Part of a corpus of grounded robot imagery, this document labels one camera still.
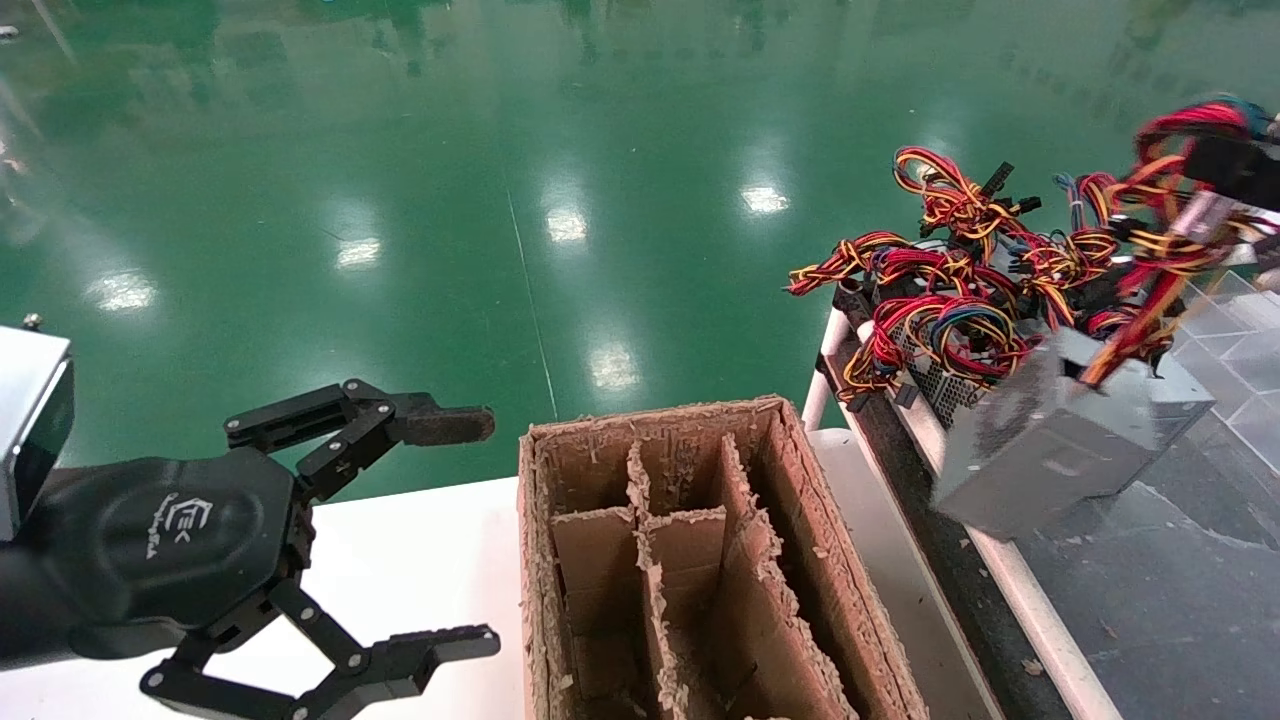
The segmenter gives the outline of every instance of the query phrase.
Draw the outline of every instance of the cardboard box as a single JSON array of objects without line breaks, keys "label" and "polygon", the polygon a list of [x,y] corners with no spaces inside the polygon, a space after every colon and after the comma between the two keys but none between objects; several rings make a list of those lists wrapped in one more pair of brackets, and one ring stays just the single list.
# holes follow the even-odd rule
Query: cardboard box
[{"label": "cardboard box", "polygon": [[527,717],[928,716],[790,402],[530,428]]}]

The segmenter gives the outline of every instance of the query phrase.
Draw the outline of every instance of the robotic hand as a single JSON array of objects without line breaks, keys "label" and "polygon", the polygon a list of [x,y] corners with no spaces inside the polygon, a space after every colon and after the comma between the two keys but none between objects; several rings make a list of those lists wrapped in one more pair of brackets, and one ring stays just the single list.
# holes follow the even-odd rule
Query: robotic hand
[{"label": "robotic hand", "polygon": [[[442,409],[352,379],[228,419],[220,457],[52,469],[73,416],[68,348],[0,328],[0,670],[177,647],[140,683],[173,710],[346,720],[421,694],[442,662],[498,652],[486,625],[361,647],[300,585],[312,502],[401,442],[488,438],[486,407]],[[296,471],[270,457],[330,433]],[[204,674],[279,615],[334,665],[315,689],[294,698]]]}]

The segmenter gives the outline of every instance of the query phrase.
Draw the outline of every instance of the gray floor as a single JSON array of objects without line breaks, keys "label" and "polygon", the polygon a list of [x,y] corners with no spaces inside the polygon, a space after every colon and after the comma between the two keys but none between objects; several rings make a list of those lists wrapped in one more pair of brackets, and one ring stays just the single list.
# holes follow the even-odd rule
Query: gray floor
[{"label": "gray floor", "polygon": [[1206,415],[1147,482],[1018,546],[1126,720],[1275,717],[1275,473]]}]

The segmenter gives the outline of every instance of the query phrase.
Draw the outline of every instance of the green epoxy floor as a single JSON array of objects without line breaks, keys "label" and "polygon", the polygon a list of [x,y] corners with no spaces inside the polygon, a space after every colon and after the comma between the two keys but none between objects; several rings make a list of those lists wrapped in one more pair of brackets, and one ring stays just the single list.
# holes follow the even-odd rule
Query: green epoxy floor
[{"label": "green epoxy floor", "polygon": [[[58,28],[41,19],[44,6]],[[207,456],[243,409],[361,377],[489,404],[342,497],[509,475],[529,423],[780,392],[842,236],[909,233],[920,143],[1123,170],[1230,88],[1275,4],[1231,0],[5,0],[0,319],[76,342],[64,460]]]}]

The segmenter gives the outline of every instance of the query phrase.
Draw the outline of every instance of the wire bundle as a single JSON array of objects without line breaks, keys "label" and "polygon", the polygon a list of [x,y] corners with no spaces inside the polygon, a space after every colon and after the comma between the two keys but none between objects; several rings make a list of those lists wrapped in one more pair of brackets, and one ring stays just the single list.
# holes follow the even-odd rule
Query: wire bundle
[{"label": "wire bundle", "polygon": [[[1044,319],[1056,331],[1075,324],[1066,292],[1102,277],[1111,268],[1119,245],[1102,227],[1110,217],[1105,190],[1115,178],[1106,173],[1079,178],[1060,173],[1053,182],[1066,191],[1071,232],[1055,231],[1048,237],[1020,232],[1010,234],[1010,240],[1016,243],[1016,265],[1028,275],[1024,288],[1044,300]],[[1085,222],[1085,206],[1093,224]]]},{"label": "wire bundle", "polygon": [[[1093,340],[1106,341],[1142,314],[1142,306],[1121,302],[1093,314],[1084,323],[1084,332]],[[1156,332],[1149,333],[1134,351],[1134,357],[1155,366],[1174,345],[1176,323],[1162,320]]]},{"label": "wire bundle", "polygon": [[913,357],[893,342],[895,331],[954,377],[991,388],[1030,351],[1014,319],[979,297],[922,295],[886,300],[876,307],[873,329],[845,366],[847,396],[897,388],[897,374]]},{"label": "wire bundle", "polygon": [[852,240],[841,240],[831,258],[817,265],[809,265],[790,273],[791,283],[787,292],[796,297],[808,295],[819,287],[840,282],[856,273],[870,269],[870,258],[878,250],[887,247],[911,247],[902,236],[877,231]]},{"label": "wire bundle", "polygon": [[1197,136],[1222,135],[1242,140],[1266,137],[1271,118],[1257,105],[1229,95],[1183,108],[1147,123],[1134,138],[1138,163],[1126,178],[1107,188],[1116,206],[1146,209],[1152,227],[1130,229],[1134,269],[1117,283],[1121,297],[1147,288],[1147,297],[1128,324],[1110,334],[1102,350],[1080,374],[1080,382],[1100,386],[1124,360],[1149,354],[1153,346],[1171,338],[1176,320],[1164,322],[1181,296],[1190,277],[1219,265],[1231,242],[1249,228],[1248,219],[1230,218],[1202,237],[1192,240],[1171,231],[1175,220],[1188,211],[1190,197],[1212,192],[1204,183],[1183,176],[1183,164]]},{"label": "wire bundle", "polygon": [[982,297],[1009,310],[1012,310],[1019,295],[1018,286],[1011,279],[977,263],[963,250],[881,250],[872,256],[869,277],[877,284],[919,279],[927,293]]},{"label": "wire bundle", "polygon": [[1018,220],[1019,205],[1006,206],[983,192],[950,159],[924,147],[908,146],[893,156],[893,179],[902,190],[919,195],[924,205],[922,231],[948,228],[954,237],[977,245],[983,264],[996,250],[996,232],[1027,232]]}]

